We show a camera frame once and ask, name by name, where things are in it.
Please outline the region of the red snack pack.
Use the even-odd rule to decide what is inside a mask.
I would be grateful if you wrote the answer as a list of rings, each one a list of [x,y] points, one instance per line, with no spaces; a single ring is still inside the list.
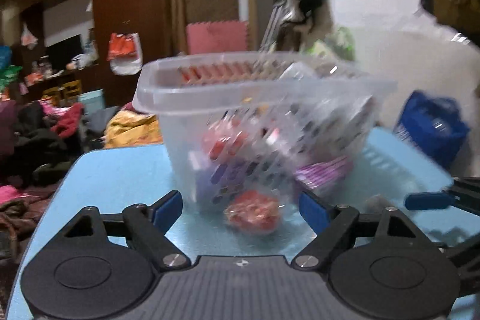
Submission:
[[[224,217],[230,227],[241,232],[267,235],[280,225],[281,204],[276,196],[248,190],[233,199]]]

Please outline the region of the purple snack package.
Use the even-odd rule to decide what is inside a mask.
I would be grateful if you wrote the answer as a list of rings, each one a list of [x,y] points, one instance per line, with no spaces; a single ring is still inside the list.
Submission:
[[[328,197],[353,168],[348,157],[303,166],[295,171],[295,180],[319,197]]]

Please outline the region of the blue printed woven bag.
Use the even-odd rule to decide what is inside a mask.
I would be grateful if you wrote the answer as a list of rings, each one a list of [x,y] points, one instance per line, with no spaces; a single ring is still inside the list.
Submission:
[[[449,169],[470,133],[457,101],[412,92],[403,106],[394,134],[444,169]]]

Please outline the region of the yellow patterned blanket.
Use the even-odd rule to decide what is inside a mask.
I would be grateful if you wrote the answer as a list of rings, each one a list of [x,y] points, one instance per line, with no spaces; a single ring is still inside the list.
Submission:
[[[106,125],[105,149],[164,143],[155,115],[141,115],[120,110]]]

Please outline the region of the white plastic laundry basket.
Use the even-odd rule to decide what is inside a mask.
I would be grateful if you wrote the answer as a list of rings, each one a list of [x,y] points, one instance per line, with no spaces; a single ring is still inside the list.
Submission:
[[[133,105],[158,118],[185,204],[217,212],[252,189],[288,201],[299,169],[352,161],[396,88],[332,58],[199,54],[147,63]]]

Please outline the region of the orange white shopping bag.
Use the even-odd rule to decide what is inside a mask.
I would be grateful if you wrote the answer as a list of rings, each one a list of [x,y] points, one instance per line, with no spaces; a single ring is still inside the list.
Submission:
[[[143,51],[139,35],[112,33],[109,40],[107,61],[115,75],[133,76],[142,70]]]

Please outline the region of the green white tote bag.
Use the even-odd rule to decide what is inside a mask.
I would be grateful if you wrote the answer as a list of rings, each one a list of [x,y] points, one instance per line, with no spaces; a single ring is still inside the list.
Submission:
[[[324,40],[316,40],[304,52],[321,58],[336,58],[346,61],[354,61],[355,41],[351,31],[347,27],[338,27],[328,33]]]

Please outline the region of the pink foam mat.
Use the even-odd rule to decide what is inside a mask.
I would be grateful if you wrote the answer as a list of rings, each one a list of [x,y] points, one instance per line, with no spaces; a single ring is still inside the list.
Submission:
[[[245,52],[247,23],[239,20],[190,23],[186,27],[189,54]]]

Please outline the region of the black television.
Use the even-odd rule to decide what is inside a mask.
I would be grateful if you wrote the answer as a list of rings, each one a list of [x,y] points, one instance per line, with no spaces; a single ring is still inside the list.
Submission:
[[[47,46],[46,55],[53,71],[62,71],[66,65],[74,59],[75,56],[83,54],[81,35],[75,35],[65,40]]]

